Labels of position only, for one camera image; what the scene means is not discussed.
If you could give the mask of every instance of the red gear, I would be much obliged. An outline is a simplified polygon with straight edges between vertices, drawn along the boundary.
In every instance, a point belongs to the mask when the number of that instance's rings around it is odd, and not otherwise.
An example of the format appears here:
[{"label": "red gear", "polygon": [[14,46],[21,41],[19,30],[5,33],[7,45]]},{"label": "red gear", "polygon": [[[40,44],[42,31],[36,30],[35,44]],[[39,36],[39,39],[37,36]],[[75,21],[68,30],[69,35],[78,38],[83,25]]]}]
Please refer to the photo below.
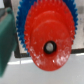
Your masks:
[{"label": "red gear", "polygon": [[[34,63],[47,71],[59,69],[68,60],[74,40],[71,12],[62,0],[38,0],[28,13],[24,34]],[[57,45],[57,50],[50,55],[43,50],[48,41]]]}]

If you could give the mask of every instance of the green object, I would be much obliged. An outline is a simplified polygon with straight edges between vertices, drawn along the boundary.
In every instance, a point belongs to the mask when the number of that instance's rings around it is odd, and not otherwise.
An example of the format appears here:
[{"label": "green object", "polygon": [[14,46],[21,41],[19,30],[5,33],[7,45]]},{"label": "green object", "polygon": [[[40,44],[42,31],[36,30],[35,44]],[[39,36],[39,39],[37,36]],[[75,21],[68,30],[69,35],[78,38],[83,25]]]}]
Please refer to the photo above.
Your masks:
[{"label": "green object", "polygon": [[16,48],[16,28],[11,8],[7,8],[7,15],[0,22],[0,77],[3,76],[11,52]]},{"label": "green object", "polygon": [[0,9],[0,18],[5,14],[5,9]]}]

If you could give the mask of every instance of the blue gear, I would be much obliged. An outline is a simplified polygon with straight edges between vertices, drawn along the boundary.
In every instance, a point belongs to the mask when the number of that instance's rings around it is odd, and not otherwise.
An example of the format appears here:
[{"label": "blue gear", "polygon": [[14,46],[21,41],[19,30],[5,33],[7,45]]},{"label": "blue gear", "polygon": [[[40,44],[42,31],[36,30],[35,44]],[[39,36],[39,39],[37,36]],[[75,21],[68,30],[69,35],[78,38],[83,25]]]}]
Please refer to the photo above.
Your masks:
[{"label": "blue gear", "polygon": [[28,14],[29,9],[31,8],[31,5],[34,4],[34,1],[37,0],[21,0],[20,6],[18,7],[17,12],[17,21],[16,21],[16,27],[18,32],[19,40],[21,41],[21,44],[23,45],[23,48],[26,49],[25,40],[24,40],[24,26],[26,21],[26,16]]},{"label": "blue gear", "polygon": [[73,19],[74,19],[74,22],[75,22],[75,28],[77,30],[77,25],[78,25],[78,13],[77,13],[77,8],[76,8],[76,4],[75,4],[75,0],[63,0],[66,5],[68,6],[69,10],[71,11],[72,13],[72,16],[73,16]]},{"label": "blue gear", "polygon": [[[18,7],[19,11],[17,12],[17,21],[16,21],[16,26],[17,26],[17,32],[19,36],[19,40],[21,40],[21,44],[23,45],[23,48],[26,49],[25,45],[25,40],[24,40],[24,26],[25,26],[25,21],[26,17],[28,14],[29,9],[31,8],[31,5],[37,0],[22,0],[20,1],[20,6]],[[74,0],[63,0],[68,8],[70,9],[73,17],[74,17],[74,22],[75,22],[75,28],[77,30],[77,21],[78,21],[78,13],[77,13],[77,8],[76,4],[74,4]]]}]

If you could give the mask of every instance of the gear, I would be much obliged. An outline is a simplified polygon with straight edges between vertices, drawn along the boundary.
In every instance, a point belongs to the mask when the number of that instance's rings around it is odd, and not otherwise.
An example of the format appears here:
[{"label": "gear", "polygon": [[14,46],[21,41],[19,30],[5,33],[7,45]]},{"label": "gear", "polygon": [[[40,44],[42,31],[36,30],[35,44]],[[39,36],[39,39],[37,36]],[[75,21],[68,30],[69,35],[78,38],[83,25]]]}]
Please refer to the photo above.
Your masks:
[{"label": "gear", "polygon": [[73,15],[73,19],[74,19],[74,22],[75,22],[75,28],[77,30],[77,21],[78,21],[78,13],[77,13],[77,8],[76,8],[76,4],[74,3],[75,0],[63,0],[66,5],[68,6],[69,10],[71,11],[72,15]]},{"label": "gear", "polygon": [[[38,0],[28,12],[24,34],[26,48],[34,63],[46,71],[57,70],[71,53],[75,35],[73,16],[62,0]],[[47,42],[57,45],[56,52],[52,51],[49,58],[43,49]]]},{"label": "gear", "polygon": [[[28,14],[28,11],[31,7],[31,5],[33,5],[34,1],[37,0],[21,0],[20,1],[20,6],[18,7],[19,11],[17,12],[17,21],[16,21],[16,26],[17,26],[17,32],[18,32],[18,36],[19,36],[19,40],[21,40],[21,44],[23,45],[23,48],[26,49],[26,45],[25,45],[25,40],[24,40],[24,25],[25,25],[25,21],[26,21],[26,16]],[[75,22],[75,26],[77,25],[77,9],[76,9],[76,4],[74,4],[74,0],[63,0],[67,6],[69,7],[73,18],[74,18],[74,22]]]},{"label": "gear", "polygon": [[18,32],[18,37],[19,40],[21,41],[21,44],[23,45],[23,48],[26,49],[25,45],[25,40],[24,40],[24,25],[26,21],[26,16],[28,14],[28,11],[33,5],[34,1],[37,0],[21,0],[20,1],[20,6],[18,7],[18,12],[17,12],[17,21],[16,21],[16,27],[17,27],[17,32]]}]

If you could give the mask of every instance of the white wall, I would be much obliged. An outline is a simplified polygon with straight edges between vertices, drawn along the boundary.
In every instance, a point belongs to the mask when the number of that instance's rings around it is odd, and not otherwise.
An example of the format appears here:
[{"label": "white wall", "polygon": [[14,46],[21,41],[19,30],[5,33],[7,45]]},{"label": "white wall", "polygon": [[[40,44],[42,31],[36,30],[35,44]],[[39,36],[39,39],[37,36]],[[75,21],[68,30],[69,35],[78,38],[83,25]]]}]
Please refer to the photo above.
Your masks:
[{"label": "white wall", "polygon": [[0,8],[4,8],[3,0],[0,0]]}]

